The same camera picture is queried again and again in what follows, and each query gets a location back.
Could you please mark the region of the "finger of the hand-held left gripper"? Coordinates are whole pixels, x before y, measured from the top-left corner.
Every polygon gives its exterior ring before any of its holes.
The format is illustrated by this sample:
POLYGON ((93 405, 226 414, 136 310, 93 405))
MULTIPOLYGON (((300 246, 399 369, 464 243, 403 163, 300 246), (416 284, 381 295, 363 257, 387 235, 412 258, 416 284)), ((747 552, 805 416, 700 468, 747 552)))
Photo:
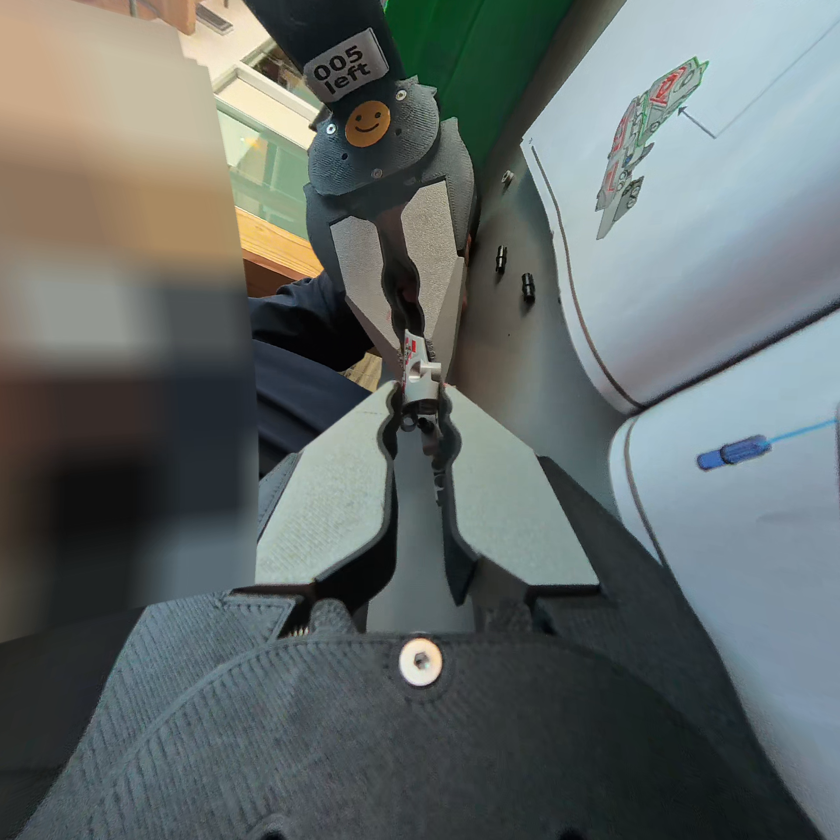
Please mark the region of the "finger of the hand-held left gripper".
POLYGON ((406 278, 396 252, 396 215, 353 215, 331 222, 329 232, 352 312, 384 361, 403 357, 406 278))
POLYGON ((401 212, 406 256, 414 269, 416 299, 406 327, 425 338, 448 382, 466 283, 445 180, 423 185, 401 212))

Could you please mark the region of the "lego instruction booklet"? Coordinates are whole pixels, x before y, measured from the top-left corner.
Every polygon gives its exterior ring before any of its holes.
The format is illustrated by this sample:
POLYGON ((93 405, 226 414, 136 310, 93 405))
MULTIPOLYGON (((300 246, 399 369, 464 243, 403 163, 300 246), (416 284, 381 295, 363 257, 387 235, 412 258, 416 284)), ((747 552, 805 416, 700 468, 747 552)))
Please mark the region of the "lego instruction booklet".
POLYGON ((838 838, 839 2, 625 2, 522 136, 625 527, 838 838))

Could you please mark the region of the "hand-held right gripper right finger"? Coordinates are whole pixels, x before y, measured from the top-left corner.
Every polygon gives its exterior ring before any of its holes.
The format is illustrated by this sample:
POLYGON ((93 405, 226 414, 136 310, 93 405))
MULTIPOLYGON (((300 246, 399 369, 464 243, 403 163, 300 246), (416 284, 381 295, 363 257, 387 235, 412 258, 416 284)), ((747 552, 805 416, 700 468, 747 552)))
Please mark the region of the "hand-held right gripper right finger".
POLYGON ((454 603, 591 595, 601 587, 543 461, 453 385, 440 389, 438 501, 454 603))

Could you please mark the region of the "glass railing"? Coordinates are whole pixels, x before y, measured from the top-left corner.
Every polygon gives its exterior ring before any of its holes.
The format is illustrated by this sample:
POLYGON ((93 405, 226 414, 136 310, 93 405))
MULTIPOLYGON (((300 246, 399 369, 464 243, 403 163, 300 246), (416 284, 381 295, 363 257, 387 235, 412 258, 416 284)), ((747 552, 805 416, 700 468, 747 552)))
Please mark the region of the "glass railing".
POLYGON ((234 204, 308 240, 303 187, 318 100, 276 50, 239 61, 214 96, 234 204))

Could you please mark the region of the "white red printed lego assembly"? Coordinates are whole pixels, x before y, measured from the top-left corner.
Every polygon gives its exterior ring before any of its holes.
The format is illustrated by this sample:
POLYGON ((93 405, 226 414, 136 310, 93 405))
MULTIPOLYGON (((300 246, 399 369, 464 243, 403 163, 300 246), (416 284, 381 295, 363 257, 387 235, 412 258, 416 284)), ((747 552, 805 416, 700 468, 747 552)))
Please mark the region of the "white red printed lego assembly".
POLYGON ((419 430, 427 441, 440 437, 439 407, 443 365, 430 339, 409 329, 402 342, 401 428, 419 430))

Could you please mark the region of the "wooden ledge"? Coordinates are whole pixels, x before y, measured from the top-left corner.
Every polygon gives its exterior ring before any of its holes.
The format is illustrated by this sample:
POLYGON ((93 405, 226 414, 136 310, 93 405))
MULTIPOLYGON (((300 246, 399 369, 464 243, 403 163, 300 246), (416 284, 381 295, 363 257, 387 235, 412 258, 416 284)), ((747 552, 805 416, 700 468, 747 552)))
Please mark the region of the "wooden ledge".
POLYGON ((273 296, 291 282, 317 277, 323 268, 309 242, 235 208, 248 295, 273 296))

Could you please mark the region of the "green board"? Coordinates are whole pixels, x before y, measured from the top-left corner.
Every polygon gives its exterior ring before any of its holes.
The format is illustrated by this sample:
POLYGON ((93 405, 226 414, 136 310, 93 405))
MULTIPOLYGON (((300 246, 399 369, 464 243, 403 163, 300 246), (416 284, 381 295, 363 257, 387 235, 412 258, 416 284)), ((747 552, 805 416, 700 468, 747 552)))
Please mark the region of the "green board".
POLYGON ((624 1, 391 1, 385 17, 410 77, 456 117, 479 184, 516 156, 526 130, 624 1))

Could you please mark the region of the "person's left forearm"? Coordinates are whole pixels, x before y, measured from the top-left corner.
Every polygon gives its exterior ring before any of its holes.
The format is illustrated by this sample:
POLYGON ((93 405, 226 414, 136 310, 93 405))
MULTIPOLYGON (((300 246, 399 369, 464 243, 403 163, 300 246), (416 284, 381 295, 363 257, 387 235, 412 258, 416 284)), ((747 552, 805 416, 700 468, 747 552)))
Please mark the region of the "person's left forearm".
POLYGON ((374 344, 351 310, 345 292, 325 273, 249 297, 252 337, 342 372, 363 360, 374 344))

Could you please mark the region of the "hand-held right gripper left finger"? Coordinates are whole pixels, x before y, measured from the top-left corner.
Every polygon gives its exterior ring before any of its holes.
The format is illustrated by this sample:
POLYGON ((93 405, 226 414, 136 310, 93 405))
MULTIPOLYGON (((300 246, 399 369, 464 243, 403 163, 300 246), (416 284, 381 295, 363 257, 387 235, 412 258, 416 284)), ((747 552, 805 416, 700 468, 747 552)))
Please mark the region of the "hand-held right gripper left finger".
POLYGON ((401 387, 369 394, 260 481, 255 585, 356 613, 396 567, 401 387))

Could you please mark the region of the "person's dark clothing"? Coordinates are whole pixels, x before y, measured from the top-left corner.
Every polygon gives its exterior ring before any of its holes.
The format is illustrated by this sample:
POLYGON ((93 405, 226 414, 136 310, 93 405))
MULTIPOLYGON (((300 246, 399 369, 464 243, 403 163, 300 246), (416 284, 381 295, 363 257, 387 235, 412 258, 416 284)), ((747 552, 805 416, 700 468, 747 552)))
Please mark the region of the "person's dark clothing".
POLYGON ((325 364, 253 340, 259 478, 360 405, 371 392, 325 364))

